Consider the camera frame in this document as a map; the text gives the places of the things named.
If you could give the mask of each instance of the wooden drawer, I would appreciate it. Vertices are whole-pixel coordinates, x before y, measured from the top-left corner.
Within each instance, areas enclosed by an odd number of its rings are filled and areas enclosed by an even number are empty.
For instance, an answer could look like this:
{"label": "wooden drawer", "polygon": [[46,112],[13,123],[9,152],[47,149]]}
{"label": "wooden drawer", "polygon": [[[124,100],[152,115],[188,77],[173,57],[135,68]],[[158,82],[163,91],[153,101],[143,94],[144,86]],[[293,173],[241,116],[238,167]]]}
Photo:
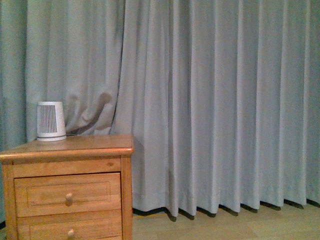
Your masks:
{"label": "wooden drawer", "polygon": [[14,178],[95,174],[120,172],[121,170],[120,159],[118,157],[82,158],[81,160],[58,157],[57,160],[59,161],[50,162],[49,160],[44,158],[42,162],[37,163],[23,163],[24,161],[22,161],[21,164],[14,165]]}
{"label": "wooden drawer", "polygon": [[14,179],[18,218],[121,208],[120,173]]}
{"label": "wooden drawer", "polygon": [[122,240],[121,210],[27,217],[19,240]]}

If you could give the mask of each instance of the drawer knob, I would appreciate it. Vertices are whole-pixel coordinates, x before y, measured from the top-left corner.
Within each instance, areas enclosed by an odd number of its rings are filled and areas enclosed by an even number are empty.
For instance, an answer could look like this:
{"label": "drawer knob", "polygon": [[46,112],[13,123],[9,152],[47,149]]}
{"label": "drawer knob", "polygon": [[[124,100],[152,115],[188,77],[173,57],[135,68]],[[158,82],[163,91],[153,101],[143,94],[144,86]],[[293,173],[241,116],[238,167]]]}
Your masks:
{"label": "drawer knob", "polygon": [[68,238],[69,238],[69,239],[74,239],[74,237],[75,237],[75,230],[70,229],[70,230],[68,231]]}
{"label": "drawer knob", "polygon": [[65,195],[65,205],[71,206],[72,203],[73,203],[72,193],[68,193],[67,195]]}

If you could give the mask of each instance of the floor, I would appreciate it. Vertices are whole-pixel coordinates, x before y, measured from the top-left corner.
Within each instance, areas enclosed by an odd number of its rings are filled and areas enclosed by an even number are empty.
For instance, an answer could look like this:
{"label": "floor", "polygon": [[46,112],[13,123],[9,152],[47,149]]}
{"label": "floor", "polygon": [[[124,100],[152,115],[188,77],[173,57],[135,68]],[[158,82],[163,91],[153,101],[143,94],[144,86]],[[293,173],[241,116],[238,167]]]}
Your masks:
{"label": "floor", "polygon": [[[165,213],[133,218],[133,240],[320,240],[320,208],[285,204],[281,210],[261,206],[238,216],[219,208],[215,217],[198,212],[194,220],[179,214],[172,222]],[[0,240],[5,239],[5,228]]]}

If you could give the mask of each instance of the gray curtain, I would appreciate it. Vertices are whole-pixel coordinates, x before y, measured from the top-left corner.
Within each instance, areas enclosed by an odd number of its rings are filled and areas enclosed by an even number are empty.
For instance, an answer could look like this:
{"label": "gray curtain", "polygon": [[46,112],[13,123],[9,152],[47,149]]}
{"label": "gray curtain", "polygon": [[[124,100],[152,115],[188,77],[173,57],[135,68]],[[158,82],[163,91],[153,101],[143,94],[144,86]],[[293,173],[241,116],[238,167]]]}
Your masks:
{"label": "gray curtain", "polygon": [[133,133],[133,206],[320,203],[317,0],[1,1],[0,148]]}
{"label": "gray curtain", "polygon": [[316,0],[127,0],[114,131],[133,206],[320,202]]}

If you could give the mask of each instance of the heater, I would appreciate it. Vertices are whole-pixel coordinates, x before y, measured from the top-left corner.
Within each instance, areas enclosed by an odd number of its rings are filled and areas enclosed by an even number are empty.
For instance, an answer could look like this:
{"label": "heater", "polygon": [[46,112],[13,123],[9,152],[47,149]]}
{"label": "heater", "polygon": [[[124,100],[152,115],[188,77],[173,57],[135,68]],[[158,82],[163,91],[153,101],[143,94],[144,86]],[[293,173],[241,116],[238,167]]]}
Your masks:
{"label": "heater", "polygon": [[64,109],[61,101],[40,101],[37,106],[37,137],[41,142],[67,138]]}

